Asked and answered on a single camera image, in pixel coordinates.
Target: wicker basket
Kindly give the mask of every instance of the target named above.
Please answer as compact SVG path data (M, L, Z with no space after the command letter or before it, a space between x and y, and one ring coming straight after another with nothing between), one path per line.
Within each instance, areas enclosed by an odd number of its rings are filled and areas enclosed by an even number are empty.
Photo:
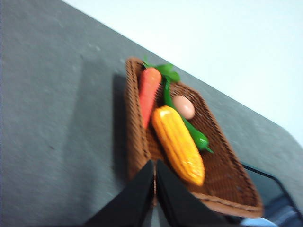
M130 178L149 159L162 159L169 165L154 129L151 125L146 130L142 126L138 97L138 79L142 70L140 59L129 58L126 61L125 102ZM158 89L154 108L163 105L162 90L162 87ZM214 154L202 153L204 185L184 183L188 190L214 211L248 218L260 217L263 210L260 197L204 99L181 82L171 85L171 96L175 95L183 95L194 104L196 114L190 122L208 137L209 147L214 151Z

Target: brown egg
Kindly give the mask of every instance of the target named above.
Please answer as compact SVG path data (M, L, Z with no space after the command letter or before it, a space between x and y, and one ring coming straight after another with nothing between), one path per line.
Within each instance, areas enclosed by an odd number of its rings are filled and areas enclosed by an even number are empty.
M172 99L177 111L186 119L192 119L195 116L194 105L184 96L175 96Z

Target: orange carrot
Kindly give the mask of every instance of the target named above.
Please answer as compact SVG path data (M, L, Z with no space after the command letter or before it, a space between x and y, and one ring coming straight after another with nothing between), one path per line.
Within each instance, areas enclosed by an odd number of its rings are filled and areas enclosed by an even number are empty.
M143 126L147 128L152 113L156 92L161 83L161 74L155 68L143 70L140 77L139 99L143 118Z

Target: corn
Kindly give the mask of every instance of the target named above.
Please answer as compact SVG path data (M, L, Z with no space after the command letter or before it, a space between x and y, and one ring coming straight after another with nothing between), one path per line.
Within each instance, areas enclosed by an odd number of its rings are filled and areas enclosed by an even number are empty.
M199 151L176 110L157 108L152 125L174 170L187 182L202 185L205 169Z

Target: green chili pepper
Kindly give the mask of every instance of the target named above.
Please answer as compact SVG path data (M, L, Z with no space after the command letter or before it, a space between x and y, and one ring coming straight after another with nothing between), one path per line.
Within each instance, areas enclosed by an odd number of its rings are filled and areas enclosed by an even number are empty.
M176 107L172 102L172 99L170 97L170 79L168 77L166 77L164 79L164 103L165 105L170 106L171 108L174 108L176 111ZM213 151L208 147L208 139L207 137L201 133L200 131L198 131L191 123L188 122L188 120L186 120L182 115L180 115L185 126L187 127L191 137L193 138L197 148L199 150L203 150L206 149L209 152L213 153Z

